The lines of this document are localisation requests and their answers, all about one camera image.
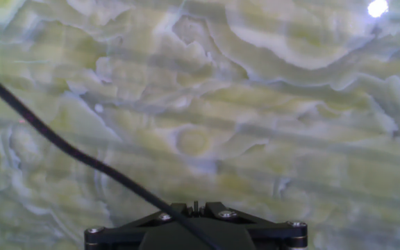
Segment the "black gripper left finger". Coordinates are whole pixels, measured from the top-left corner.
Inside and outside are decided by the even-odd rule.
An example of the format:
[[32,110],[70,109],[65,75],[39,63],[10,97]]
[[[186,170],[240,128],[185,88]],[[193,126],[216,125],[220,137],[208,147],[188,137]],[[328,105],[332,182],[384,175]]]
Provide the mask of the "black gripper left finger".
[[84,232],[85,250],[189,250],[194,238],[165,212],[155,212],[117,228],[93,226]]

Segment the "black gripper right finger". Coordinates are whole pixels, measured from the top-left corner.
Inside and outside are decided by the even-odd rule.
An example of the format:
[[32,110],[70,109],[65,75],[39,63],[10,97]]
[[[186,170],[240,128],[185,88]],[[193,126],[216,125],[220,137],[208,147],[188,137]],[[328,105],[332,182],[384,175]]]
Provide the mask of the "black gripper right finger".
[[306,249],[307,223],[300,221],[271,222],[226,207],[221,202],[197,206],[197,217],[220,222],[218,228],[230,240],[250,242],[261,249]]

